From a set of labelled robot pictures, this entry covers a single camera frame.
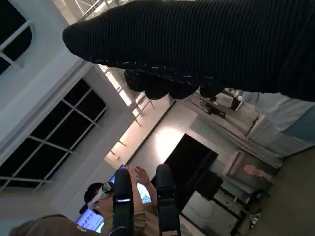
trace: computer screen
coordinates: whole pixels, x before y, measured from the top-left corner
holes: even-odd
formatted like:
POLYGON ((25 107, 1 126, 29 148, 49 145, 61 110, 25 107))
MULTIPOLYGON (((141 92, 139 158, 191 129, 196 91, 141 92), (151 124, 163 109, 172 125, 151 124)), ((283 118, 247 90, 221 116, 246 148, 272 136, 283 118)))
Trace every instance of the computer screen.
MULTIPOLYGON (((115 175, 113 175, 110 180, 111 182, 115 182, 115 175)), ((141 199, 143 203, 150 203, 151 198, 148 190, 146 189, 145 186, 142 184, 138 183, 137 188, 139 190, 141 199)), ((85 212, 80 216, 80 218, 76 221, 78 225, 85 229, 93 230, 95 232, 100 233, 101 228, 104 225, 104 219, 102 216, 95 214, 93 211, 90 209, 86 209, 85 212)))

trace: open palm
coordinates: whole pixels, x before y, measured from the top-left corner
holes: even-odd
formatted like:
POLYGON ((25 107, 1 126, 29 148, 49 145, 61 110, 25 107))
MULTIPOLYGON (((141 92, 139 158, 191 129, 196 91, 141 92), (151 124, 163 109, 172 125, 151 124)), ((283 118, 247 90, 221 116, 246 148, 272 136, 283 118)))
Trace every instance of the open palm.
POLYGON ((143 184, 144 186, 147 186, 148 184, 150 184, 148 173, 144 169, 137 166, 135 169, 135 172, 138 177, 138 183, 143 184))

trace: white vr headset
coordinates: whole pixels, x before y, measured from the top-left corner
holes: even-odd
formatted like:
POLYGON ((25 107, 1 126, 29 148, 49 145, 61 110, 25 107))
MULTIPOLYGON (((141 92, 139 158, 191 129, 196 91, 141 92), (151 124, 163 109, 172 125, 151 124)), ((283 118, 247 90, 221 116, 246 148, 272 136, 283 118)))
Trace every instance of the white vr headset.
POLYGON ((99 188, 98 193, 95 195, 95 197, 88 202, 88 208, 90 210, 93 210, 93 204, 96 203, 100 199, 106 199, 109 198, 111 193, 114 191, 114 184, 112 182, 107 182, 103 184, 102 187, 99 188))

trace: black hair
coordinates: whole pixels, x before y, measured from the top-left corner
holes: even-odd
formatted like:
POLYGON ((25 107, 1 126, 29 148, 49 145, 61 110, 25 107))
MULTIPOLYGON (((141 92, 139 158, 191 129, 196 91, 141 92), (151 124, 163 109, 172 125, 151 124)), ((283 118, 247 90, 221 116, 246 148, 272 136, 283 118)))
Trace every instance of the black hair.
MULTIPOLYGON (((92 199, 96 196, 99 188, 102 186, 103 186, 103 183, 92 183, 84 194, 84 202, 87 204, 90 201, 92 201, 92 199)), ((95 214, 100 215, 98 210, 93 209, 93 211, 95 214)))

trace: television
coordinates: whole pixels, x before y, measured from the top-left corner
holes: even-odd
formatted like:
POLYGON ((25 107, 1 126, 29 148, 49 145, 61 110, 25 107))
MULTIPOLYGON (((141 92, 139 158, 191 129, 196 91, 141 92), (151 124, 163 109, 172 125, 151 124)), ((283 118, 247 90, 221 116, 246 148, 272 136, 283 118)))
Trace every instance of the television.
MULTIPOLYGON (((119 169, 125 169, 125 166, 121 165, 119 169)), ((109 181, 115 182, 115 175, 113 175, 109 181)), ((142 199, 142 203, 150 203, 151 198, 148 190, 146 187, 140 183, 138 183, 137 188, 140 193, 140 197, 142 199)), ((93 230, 97 233, 101 232, 101 229, 104 225, 104 218, 100 215, 95 214, 92 210, 88 209, 87 205, 85 204, 83 208, 80 210, 80 213, 82 212, 79 219, 77 219, 76 223, 80 225, 81 227, 93 230)))
MULTIPOLYGON (((185 134, 169 155, 169 165, 176 185, 176 208, 182 211, 197 188, 200 178, 209 171, 218 154, 185 134)), ((156 177, 151 183, 155 186, 156 177)))

